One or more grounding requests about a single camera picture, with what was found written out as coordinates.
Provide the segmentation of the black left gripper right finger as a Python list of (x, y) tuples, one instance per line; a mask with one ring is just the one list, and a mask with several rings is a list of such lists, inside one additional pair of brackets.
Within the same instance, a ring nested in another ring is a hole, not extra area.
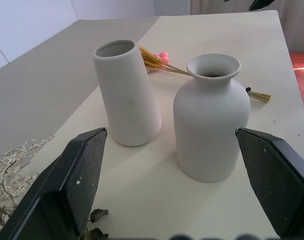
[(250, 185), (281, 240), (304, 240), (304, 159), (283, 139), (237, 128)]

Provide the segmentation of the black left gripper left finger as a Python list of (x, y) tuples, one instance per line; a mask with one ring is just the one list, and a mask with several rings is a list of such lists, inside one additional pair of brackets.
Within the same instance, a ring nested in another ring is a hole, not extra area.
[(103, 127), (72, 139), (36, 178), (0, 240), (79, 240), (98, 189), (107, 135)]

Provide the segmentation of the white flared-neck bottle vase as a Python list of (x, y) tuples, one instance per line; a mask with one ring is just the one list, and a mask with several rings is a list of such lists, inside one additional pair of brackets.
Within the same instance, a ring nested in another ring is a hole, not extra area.
[(191, 80), (177, 91), (173, 120), (178, 162), (185, 174), (203, 183), (227, 179), (240, 153), (237, 128), (248, 124), (251, 104), (234, 80), (240, 61), (230, 55), (197, 56), (186, 66)]

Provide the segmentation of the tall white cylinder vase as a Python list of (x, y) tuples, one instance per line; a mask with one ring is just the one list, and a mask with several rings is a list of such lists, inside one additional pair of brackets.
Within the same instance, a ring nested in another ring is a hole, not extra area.
[(162, 120), (138, 44), (110, 41), (92, 58), (112, 137), (129, 147), (152, 141)]

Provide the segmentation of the dried green leaf sprig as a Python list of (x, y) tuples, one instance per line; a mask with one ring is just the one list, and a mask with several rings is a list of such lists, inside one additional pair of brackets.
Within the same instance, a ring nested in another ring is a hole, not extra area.
[[(89, 216), (89, 222), (96, 223), (103, 216), (109, 214), (108, 209), (94, 209)], [(80, 240), (109, 240), (109, 235), (107, 233), (103, 233), (98, 227), (89, 230), (87, 227), (85, 228), (85, 232), (80, 237)]]

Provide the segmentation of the white dried blossom branch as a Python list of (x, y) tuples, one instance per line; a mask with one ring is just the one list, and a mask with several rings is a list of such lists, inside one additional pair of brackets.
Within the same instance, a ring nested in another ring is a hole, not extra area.
[(37, 170), (30, 175), (24, 175), (21, 171), (30, 164), (38, 151), (53, 138), (54, 136), (50, 136), (41, 141), (33, 138), (30, 142), (19, 144), (0, 154), (0, 231), (39, 176)]

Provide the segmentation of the wheat and pink berry bouquet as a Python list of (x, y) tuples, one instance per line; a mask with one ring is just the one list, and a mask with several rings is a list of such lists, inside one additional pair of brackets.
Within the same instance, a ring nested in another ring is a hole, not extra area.
[[(162, 70), (166, 72), (190, 76), (190, 74), (187, 71), (179, 69), (169, 64), (170, 59), (168, 58), (167, 52), (163, 51), (160, 54), (152, 54), (150, 51), (148, 51), (141, 45), (139, 46), (139, 50), (147, 73), (149, 73), (152, 70)], [(268, 103), (271, 99), (271, 95), (254, 92), (250, 87), (247, 87), (245, 91), (250, 97), (264, 103)]]

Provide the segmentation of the dark object at table edge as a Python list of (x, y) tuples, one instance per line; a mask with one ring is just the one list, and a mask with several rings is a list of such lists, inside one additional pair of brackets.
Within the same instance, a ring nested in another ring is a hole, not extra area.
[(275, 0), (254, 0), (252, 4), (249, 6), (249, 11), (256, 11), (268, 7), (271, 5)]

